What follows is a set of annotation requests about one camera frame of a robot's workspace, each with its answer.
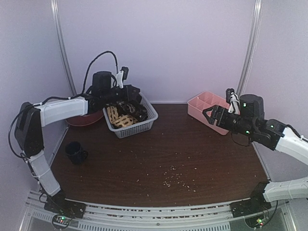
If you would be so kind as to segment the dark brown red patterned tie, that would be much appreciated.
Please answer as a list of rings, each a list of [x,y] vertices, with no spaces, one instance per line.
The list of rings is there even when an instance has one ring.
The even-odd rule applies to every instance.
[[[137,101],[122,101],[116,107],[121,114],[132,116],[139,122],[145,121],[148,118],[147,109]]]

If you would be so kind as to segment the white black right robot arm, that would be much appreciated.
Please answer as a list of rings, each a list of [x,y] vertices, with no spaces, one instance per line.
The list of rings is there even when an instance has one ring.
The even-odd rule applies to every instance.
[[[250,142],[257,142],[270,150],[285,153],[298,161],[308,163],[308,140],[300,135],[291,125],[276,119],[264,118],[262,97],[254,94],[227,97],[230,108],[213,105],[202,111],[211,125],[239,133],[248,137]],[[282,182],[267,182],[255,190],[253,197],[247,201],[247,209],[257,212],[266,202],[287,199],[306,198],[308,196],[308,179]]]

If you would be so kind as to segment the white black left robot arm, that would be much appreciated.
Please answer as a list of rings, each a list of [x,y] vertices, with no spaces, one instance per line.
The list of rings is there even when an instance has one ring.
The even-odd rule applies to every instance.
[[[61,187],[45,158],[42,129],[54,122],[96,113],[119,102],[140,103],[141,90],[123,83],[127,76],[126,67],[115,76],[100,71],[93,74],[92,85],[79,96],[51,97],[37,105],[25,102],[20,108],[14,121],[14,136],[22,151],[21,158],[29,163],[45,193],[53,196],[50,205],[59,214],[69,210],[69,202],[56,195]]]

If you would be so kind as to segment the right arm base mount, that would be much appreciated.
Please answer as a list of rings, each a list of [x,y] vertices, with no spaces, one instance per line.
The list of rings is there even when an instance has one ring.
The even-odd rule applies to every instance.
[[[230,204],[233,218],[244,217],[245,224],[251,229],[261,229],[270,220],[271,203],[262,193],[253,192],[249,199]]]

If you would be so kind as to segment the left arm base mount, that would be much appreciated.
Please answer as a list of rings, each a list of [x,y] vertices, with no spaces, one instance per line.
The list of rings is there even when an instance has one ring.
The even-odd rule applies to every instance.
[[[84,217],[86,210],[84,203],[67,200],[62,191],[54,196],[46,193],[45,195],[44,209],[54,214],[51,218],[51,224],[55,229],[63,231],[71,225],[74,219]]]

